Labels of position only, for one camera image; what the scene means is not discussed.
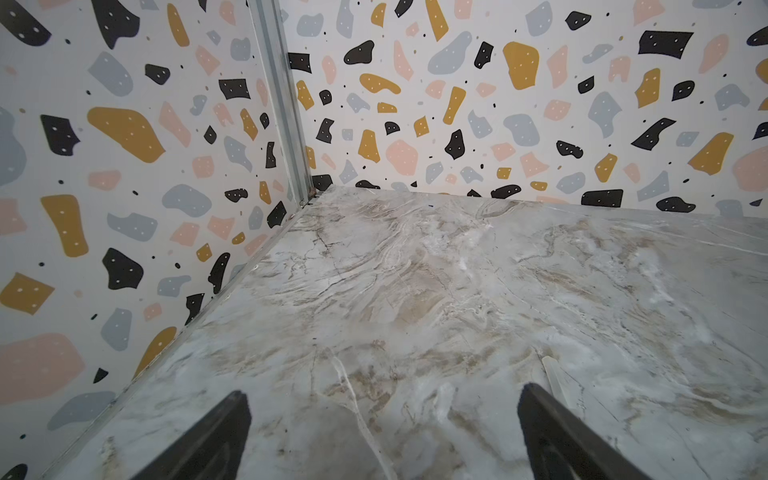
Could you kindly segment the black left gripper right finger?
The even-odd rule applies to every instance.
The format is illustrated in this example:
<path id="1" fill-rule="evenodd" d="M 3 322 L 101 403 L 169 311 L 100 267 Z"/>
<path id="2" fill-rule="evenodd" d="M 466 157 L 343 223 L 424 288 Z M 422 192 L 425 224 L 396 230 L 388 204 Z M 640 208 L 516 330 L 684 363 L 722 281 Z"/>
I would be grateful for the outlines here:
<path id="1" fill-rule="evenodd" d="M 648 477 L 538 384 L 523 387 L 517 413 L 536 480 Z"/>

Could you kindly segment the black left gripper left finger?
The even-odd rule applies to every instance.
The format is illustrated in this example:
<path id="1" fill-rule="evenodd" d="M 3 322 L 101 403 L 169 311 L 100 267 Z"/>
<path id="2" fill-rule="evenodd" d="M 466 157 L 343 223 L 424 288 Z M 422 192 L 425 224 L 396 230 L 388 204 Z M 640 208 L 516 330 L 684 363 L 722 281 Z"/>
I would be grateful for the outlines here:
<path id="1" fill-rule="evenodd" d="M 236 479 L 251 419 L 247 395 L 232 391 L 133 479 Z"/>

